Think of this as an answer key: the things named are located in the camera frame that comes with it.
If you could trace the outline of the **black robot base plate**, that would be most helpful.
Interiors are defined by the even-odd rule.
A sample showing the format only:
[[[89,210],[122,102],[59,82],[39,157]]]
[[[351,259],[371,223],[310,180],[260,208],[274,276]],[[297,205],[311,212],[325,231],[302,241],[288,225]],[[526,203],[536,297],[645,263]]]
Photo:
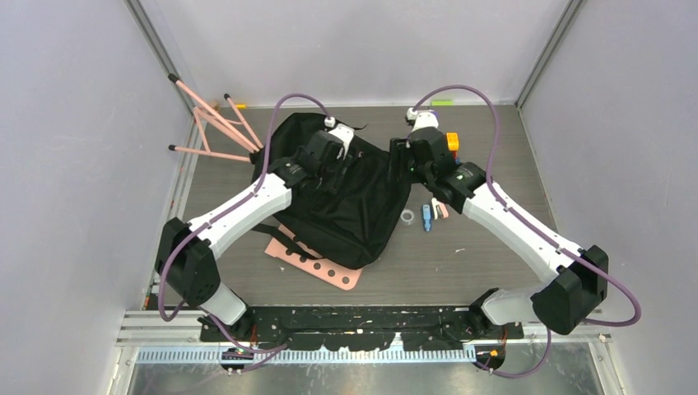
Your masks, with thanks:
[[[405,351],[450,351],[524,336],[520,325],[496,326],[452,305],[253,306],[228,331],[238,342],[288,351],[383,351],[396,340]]]

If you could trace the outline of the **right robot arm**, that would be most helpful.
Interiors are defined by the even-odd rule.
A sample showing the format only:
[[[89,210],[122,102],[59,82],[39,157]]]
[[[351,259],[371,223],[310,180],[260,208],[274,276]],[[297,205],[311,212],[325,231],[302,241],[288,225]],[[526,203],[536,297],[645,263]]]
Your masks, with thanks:
[[[489,230],[537,275],[537,286],[493,288],[469,305],[470,327],[492,337],[503,325],[540,322],[570,334],[607,296],[609,258],[593,245],[584,249],[559,236],[514,202],[486,171],[458,163],[444,133],[421,128],[389,143],[389,180],[422,184],[434,198]]]

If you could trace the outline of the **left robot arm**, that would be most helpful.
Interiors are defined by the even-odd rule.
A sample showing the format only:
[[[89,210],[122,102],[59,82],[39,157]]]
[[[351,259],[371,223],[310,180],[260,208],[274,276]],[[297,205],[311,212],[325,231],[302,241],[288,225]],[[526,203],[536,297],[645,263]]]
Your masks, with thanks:
[[[160,289],[170,286],[185,304],[216,317],[230,339],[244,340],[253,320],[246,303],[223,284],[217,259],[242,235],[287,209],[302,188],[329,186],[342,171],[353,137],[344,124],[318,131],[292,156],[274,162],[265,156],[259,177],[214,210],[189,222],[166,222],[156,262]]]

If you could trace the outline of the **pink white stapler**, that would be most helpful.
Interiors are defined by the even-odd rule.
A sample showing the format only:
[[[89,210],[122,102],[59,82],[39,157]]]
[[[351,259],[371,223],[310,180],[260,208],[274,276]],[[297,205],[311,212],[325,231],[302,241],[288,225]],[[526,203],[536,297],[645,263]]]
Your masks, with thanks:
[[[443,220],[449,217],[449,212],[444,203],[433,197],[430,200],[434,220]]]

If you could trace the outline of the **colourful toy block car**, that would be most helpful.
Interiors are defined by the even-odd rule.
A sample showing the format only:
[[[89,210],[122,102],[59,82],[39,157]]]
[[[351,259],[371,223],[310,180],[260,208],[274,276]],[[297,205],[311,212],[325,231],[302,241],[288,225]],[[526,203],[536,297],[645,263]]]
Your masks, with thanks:
[[[447,132],[445,134],[446,136],[446,141],[447,141],[447,146],[448,150],[451,153],[452,157],[454,158],[454,161],[456,164],[460,163],[459,159],[459,148],[460,148],[460,143],[459,143],[459,137],[456,132]]]

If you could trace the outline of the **blue marker pen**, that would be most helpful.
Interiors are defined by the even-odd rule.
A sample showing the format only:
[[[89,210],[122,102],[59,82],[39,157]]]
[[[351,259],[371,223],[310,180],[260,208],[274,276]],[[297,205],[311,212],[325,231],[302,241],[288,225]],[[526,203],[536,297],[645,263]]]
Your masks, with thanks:
[[[433,206],[428,203],[424,204],[421,209],[424,230],[425,232],[431,232],[435,221]]]

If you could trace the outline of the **pink metal stool frame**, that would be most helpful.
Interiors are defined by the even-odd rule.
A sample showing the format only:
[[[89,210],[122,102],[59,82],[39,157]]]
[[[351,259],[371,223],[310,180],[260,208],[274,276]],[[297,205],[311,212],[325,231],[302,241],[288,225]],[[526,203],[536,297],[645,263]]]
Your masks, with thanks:
[[[195,102],[196,105],[192,108],[193,123],[198,130],[198,136],[200,137],[202,143],[202,149],[169,145],[169,151],[250,163],[250,155],[259,153],[262,150],[263,144],[261,143],[261,140],[251,128],[244,115],[240,112],[239,106],[232,101],[229,94],[225,93],[224,99],[231,106],[235,115],[238,117],[236,120],[224,118],[218,109],[214,108],[212,105],[208,104],[201,97],[199,97],[191,88],[184,84],[176,74],[169,73],[167,78]],[[211,149],[207,140],[206,126],[213,126],[217,131],[221,132],[230,140],[245,149],[248,152],[248,155],[238,156]]]

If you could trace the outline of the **black student backpack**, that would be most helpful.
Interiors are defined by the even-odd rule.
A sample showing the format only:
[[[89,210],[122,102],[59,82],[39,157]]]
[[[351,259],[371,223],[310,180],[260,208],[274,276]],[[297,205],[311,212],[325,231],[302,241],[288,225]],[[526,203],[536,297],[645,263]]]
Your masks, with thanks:
[[[351,270],[379,258],[400,221],[412,186],[389,182],[389,154],[361,137],[351,140],[336,193],[304,189],[274,218],[298,240]]]

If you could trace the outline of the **pink perforated board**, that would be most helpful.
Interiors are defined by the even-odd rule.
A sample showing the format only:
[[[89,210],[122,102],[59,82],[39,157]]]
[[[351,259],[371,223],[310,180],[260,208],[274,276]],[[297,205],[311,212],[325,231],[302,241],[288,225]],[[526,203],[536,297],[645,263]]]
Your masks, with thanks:
[[[361,278],[362,268],[353,270],[321,258],[319,253],[298,241],[284,225],[275,227],[262,224],[256,230],[272,236],[265,249],[266,255],[278,258],[321,281],[341,290],[352,290]]]

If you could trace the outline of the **clear tape roll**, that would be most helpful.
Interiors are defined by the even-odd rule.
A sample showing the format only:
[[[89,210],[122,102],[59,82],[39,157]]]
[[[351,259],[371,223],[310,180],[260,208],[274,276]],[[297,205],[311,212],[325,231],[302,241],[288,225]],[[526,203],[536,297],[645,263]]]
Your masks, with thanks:
[[[415,221],[415,213],[412,210],[404,209],[400,213],[400,221],[405,225],[411,225]]]

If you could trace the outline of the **green tape marker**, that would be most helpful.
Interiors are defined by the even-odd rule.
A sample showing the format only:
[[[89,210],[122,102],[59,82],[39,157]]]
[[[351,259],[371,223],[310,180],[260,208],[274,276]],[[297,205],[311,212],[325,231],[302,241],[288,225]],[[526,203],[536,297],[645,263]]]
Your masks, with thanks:
[[[432,107],[442,107],[442,106],[453,106],[454,102],[452,100],[432,100],[430,106]]]

